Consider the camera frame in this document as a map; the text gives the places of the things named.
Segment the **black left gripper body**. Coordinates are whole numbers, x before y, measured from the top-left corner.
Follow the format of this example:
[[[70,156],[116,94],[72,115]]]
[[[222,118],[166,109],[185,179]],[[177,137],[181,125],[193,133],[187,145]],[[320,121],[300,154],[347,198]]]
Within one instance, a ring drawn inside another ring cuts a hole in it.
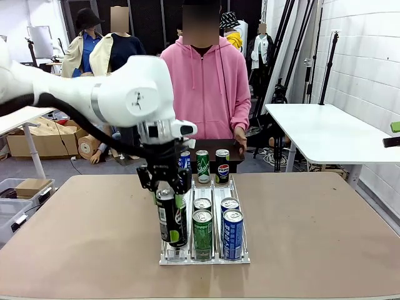
[[[144,144],[147,151],[147,178],[145,188],[157,188],[161,181],[166,181],[172,188],[181,188],[178,168],[178,154],[181,150],[180,140],[164,144]]]

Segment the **dark brown serving tray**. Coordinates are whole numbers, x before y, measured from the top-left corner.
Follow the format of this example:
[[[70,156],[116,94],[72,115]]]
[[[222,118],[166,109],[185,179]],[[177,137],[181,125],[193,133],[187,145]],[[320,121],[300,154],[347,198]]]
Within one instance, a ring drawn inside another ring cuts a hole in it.
[[[226,149],[229,151],[230,161],[243,161],[244,155],[240,154],[240,144],[234,139],[200,139],[196,140],[194,149],[189,149],[191,161],[196,160],[196,151],[206,150],[211,162],[216,161],[216,151]]]

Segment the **person in pink hoodie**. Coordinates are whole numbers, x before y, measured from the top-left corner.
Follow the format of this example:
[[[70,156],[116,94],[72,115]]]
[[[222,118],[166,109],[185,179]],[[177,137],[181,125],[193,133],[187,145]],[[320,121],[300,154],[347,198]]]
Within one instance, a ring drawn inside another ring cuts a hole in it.
[[[234,139],[234,104],[249,98],[244,56],[219,34],[221,0],[182,0],[182,35],[162,53],[178,119],[197,126],[195,139]]]

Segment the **person's left hand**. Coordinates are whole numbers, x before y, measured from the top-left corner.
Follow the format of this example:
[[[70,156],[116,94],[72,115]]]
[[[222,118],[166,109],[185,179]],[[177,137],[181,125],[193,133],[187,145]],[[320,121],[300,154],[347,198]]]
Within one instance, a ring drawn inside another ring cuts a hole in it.
[[[240,126],[237,126],[234,130],[234,137],[235,140],[243,147],[244,149],[247,148],[247,137],[244,129]]]

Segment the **green Chilsung cider can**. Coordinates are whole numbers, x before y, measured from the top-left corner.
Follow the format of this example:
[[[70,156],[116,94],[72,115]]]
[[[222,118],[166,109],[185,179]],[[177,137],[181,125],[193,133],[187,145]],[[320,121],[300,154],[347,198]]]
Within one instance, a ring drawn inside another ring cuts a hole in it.
[[[194,211],[207,210],[212,211],[212,201],[206,197],[200,197],[194,200]]]
[[[196,260],[208,261],[213,250],[213,215],[199,209],[192,215]]]
[[[210,181],[209,153],[206,150],[196,152],[197,178],[199,183],[206,184]]]

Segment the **white can dispenser rack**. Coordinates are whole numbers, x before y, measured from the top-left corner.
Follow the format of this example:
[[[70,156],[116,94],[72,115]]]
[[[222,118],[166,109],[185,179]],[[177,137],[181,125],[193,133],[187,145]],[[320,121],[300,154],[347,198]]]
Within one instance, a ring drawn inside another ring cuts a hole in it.
[[[212,208],[212,246],[209,251],[209,259],[201,261],[197,258],[195,250],[195,237],[193,226],[194,201],[198,198],[206,198],[211,201]],[[221,201],[225,198],[239,200],[234,178],[229,177],[227,184],[216,184],[212,179],[208,184],[200,184],[197,179],[192,179],[191,189],[184,195],[187,212],[187,244],[180,248],[174,248],[167,242],[161,242],[161,254],[159,264],[161,266],[201,265],[201,264],[249,264],[248,245],[246,232],[242,232],[242,246],[240,258],[228,260],[224,256],[223,240],[221,237]]]

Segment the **large white side table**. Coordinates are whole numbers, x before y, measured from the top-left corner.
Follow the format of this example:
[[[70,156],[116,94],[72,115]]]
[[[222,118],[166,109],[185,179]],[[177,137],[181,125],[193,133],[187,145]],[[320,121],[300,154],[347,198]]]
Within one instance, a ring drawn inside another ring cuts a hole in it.
[[[267,104],[291,146],[286,172],[296,151],[309,163],[350,167],[347,183],[356,188],[365,164],[400,164],[400,147],[384,147],[385,132],[330,104]]]

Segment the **mannequin torso in blue shirt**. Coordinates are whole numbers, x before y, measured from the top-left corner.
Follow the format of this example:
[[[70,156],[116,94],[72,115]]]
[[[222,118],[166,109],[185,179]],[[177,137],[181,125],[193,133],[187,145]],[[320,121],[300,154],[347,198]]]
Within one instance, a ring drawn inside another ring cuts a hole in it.
[[[98,164],[105,161],[108,146],[88,134],[78,139],[78,151],[81,157],[91,164]]]

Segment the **small flat cardboard box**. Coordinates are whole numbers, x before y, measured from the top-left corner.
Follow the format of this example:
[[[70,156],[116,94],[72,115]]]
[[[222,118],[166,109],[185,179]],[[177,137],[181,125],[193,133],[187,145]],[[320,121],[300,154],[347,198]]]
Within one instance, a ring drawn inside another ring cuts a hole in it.
[[[14,189],[18,199],[30,199],[37,193],[48,187],[52,181],[50,179],[25,179]]]

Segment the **mannequin with navy top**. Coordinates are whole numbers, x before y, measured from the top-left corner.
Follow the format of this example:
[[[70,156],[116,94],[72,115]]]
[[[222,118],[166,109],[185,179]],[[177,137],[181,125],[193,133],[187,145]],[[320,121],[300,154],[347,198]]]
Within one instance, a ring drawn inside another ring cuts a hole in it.
[[[89,56],[89,63],[94,76],[105,76],[123,67],[131,56],[145,55],[146,52],[141,41],[130,35],[129,8],[122,6],[110,7],[111,32],[105,35],[94,47]],[[115,128],[101,126],[106,134],[123,143],[139,145],[137,126],[131,128]],[[91,156],[92,164],[99,163],[108,153],[108,146],[101,143],[96,152]]]

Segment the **black leaning stand poles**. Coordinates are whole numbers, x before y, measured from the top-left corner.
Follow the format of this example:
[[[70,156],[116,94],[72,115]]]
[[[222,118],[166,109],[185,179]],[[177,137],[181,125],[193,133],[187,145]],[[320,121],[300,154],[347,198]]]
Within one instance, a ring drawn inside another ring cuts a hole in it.
[[[272,39],[266,71],[252,118],[266,113],[265,105],[273,100],[276,86],[282,86],[289,99],[294,90],[296,70],[307,31],[313,24],[319,0],[265,0],[263,21]]]

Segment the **clear bin with box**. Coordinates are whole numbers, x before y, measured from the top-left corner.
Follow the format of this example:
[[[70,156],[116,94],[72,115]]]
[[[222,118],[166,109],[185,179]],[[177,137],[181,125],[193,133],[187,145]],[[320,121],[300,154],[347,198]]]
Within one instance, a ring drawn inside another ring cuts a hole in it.
[[[25,179],[14,179],[8,178],[0,182],[0,199],[18,199],[17,194],[15,192],[15,187],[23,182]],[[47,201],[49,197],[51,197],[56,188],[54,186],[54,180],[51,179],[52,183],[45,187],[42,191],[37,193],[34,197],[30,199],[18,199],[22,201],[32,201],[34,205],[40,205]]]

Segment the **mannequin with black hat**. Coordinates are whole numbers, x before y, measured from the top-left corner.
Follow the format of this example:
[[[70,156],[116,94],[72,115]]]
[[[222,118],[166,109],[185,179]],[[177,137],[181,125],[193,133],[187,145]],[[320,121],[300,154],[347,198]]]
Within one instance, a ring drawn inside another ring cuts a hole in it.
[[[62,60],[61,76],[76,78],[83,74],[92,74],[89,58],[97,43],[103,38],[96,26],[103,23],[90,8],[80,9],[77,13],[76,28],[78,35],[68,46]]]

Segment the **mannequin in yellow hoodie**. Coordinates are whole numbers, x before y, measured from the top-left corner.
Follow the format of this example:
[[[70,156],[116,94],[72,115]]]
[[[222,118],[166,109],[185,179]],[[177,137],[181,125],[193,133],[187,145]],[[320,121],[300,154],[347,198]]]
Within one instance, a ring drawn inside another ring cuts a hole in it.
[[[224,37],[238,50],[243,46],[243,40],[236,27],[240,25],[235,12],[224,12],[221,14],[220,30],[223,31]]]

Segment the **white board on stand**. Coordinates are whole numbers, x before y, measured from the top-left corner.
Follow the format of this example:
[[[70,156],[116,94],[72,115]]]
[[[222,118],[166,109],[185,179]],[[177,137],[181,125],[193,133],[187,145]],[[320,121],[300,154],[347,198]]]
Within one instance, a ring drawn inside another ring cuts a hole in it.
[[[53,39],[49,26],[28,26],[29,39],[33,42],[35,58],[50,59],[53,56]]]

